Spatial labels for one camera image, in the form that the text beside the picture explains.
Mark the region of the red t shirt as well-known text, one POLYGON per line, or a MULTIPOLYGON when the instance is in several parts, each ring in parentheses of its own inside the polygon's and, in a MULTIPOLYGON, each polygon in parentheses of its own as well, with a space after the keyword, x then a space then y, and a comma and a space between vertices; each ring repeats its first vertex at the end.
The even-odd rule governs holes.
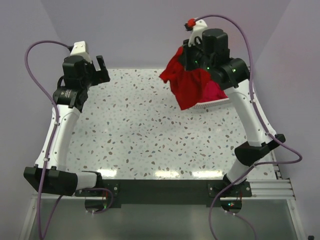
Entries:
POLYGON ((174 94, 180 109, 186 110, 199 103, 206 85, 212 79, 208 72, 200 68, 186 71, 179 62, 179 57, 182 55, 183 48, 179 47, 159 78, 164 83, 169 82, 170 90, 174 94))

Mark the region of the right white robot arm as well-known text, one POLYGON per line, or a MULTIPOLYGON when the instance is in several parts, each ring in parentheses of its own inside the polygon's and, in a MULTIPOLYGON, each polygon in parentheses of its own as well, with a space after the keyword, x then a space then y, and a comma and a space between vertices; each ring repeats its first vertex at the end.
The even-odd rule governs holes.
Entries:
POLYGON ((187 71, 201 69, 209 73, 211 80, 230 99, 244 127, 247 140, 235 148, 236 160, 223 176, 219 188, 233 197, 247 179, 247 170, 284 143, 286 138, 272 127, 263 129, 254 110, 254 106, 260 109, 261 105, 257 99, 251 99, 249 68, 241 58, 230 57, 228 35, 222 29, 204 28, 192 33, 183 42, 180 61, 187 71))

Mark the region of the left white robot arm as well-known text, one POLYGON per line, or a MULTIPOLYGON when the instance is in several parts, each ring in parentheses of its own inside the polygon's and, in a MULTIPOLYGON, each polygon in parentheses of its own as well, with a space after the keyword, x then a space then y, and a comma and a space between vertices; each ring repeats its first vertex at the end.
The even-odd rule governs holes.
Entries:
POLYGON ((96 56, 96 60, 99 70, 80 55, 68 56, 63 61, 63 76, 52 95, 55 105, 47 137, 34 166, 26 167, 23 172, 37 192, 72 196, 86 189, 92 196, 99 196, 104 190, 98 173, 67 171, 71 136, 88 99, 89 88, 110 81, 103 56, 96 56))

